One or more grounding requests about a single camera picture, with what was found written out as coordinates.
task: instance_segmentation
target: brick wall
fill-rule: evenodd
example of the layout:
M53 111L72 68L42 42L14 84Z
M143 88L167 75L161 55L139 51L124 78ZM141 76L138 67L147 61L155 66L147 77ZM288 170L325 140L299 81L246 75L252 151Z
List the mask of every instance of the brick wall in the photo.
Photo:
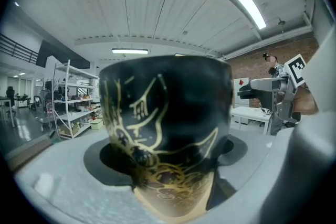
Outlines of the brick wall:
M264 52L276 56L278 62L281 64L284 64L297 54L301 54L307 63L318 48L319 45L317 40L314 37L308 37L302 40L287 41L286 44L284 44L284 42L272 44L262 49L258 49L257 52L252 51L248 54L227 60L227 62L232 67L234 79L250 78L251 80L269 78L269 68L262 58ZM257 108L258 101L251 100L250 106Z

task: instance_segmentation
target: white metal shelving unit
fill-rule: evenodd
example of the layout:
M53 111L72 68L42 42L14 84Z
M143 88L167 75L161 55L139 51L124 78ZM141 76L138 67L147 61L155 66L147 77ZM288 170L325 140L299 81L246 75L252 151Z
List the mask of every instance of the white metal shelving unit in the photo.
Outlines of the white metal shelving unit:
M60 70L66 73L66 80L65 83L54 83L55 82L55 72L56 70ZM93 109L92 111L88 111L88 112L70 112L69 113L69 107L68 104L73 104L73 103L79 103L79 102L89 102L93 100L93 98L87 98L87 99L80 99L80 100L68 100L68 87L75 87L75 88L87 88L87 89L94 89L94 86L86 86L86 85L81 85L81 84L75 84L75 83L70 83L69 80L69 75L80 75L83 78L88 78L88 79L98 79L97 76L92 75L90 73L87 73L83 70L80 70L76 67L73 67L70 65L70 60L68 60L68 64L67 65L55 65L55 69L54 69L54 78L53 78L53 85L52 85L52 107L53 107L53 112L54 112L54 120L55 120L55 125L56 125L56 131L59 137L64 138L64 139L72 139L75 138L76 136L78 136L79 134L81 134L84 130L86 130L87 128L90 127L90 124L85 124L84 126L82 126L78 132L76 134L73 134L72 132L72 128L71 128L71 122L79 119L80 117L86 116L90 113L93 112L97 112L98 110L100 110L101 108L96 108ZM54 90L56 87L65 87L65 101L62 100L54 100ZM64 115L58 115L58 113L55 111L55 103L64 103L66 104L65 108L66 108L66 114ZM58 132L58 125L57 125L57 119L60 119L62 121L62 123L68 128L70 134L59 134Z

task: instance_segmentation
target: ceiling light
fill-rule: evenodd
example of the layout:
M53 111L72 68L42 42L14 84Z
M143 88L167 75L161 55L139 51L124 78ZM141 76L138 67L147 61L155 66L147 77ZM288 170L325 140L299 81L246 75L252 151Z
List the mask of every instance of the ceiling light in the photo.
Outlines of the ceiling light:
M112 49L114 54L148 54L148 50L142 49Z
M258 10L256 4L253 0L239 0L242 5L246 8L248 13L250 13L252 19L255 21L259 29L263 29L266 27L266 23Z

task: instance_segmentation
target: white table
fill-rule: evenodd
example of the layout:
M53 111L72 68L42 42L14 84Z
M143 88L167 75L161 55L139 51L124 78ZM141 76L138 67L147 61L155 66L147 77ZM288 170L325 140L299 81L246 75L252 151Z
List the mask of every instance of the white table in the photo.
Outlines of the white table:
M9 102L9 113L11 114L11 117L10 119L12 120L12 126L13 128L15 127L14 125L14 120L13 120L13 113L12 113L12 107L11 107L11 100L8 98L8 99L4 99L4 98L0 98L0 104L1 104L1 114L3 116L3 119L5 120L5 115L3 113L3 107L4 107L4 104L6 102Z
M238 120L239 129L240 129L240 126L242 124L241 123L242 118L247 118L247 119L254 120L254 121L264 122L265 127L264 127L263 134L265 134L265 135L267 134L268 124L269 124L269 120L271 118L271 114L270 115L265 115L264 112L261 109L247 108L245 106L240 106L238 108L231 109L231 115L239 117L239 120Z

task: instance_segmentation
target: black cup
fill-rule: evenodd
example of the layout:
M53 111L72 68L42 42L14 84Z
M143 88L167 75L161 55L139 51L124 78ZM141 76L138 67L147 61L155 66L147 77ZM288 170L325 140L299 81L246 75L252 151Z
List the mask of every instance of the black cup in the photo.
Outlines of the black cup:
M231 68L205 57L124 61L100 72L115 169L160 213L189 213L211 185L228 136Z

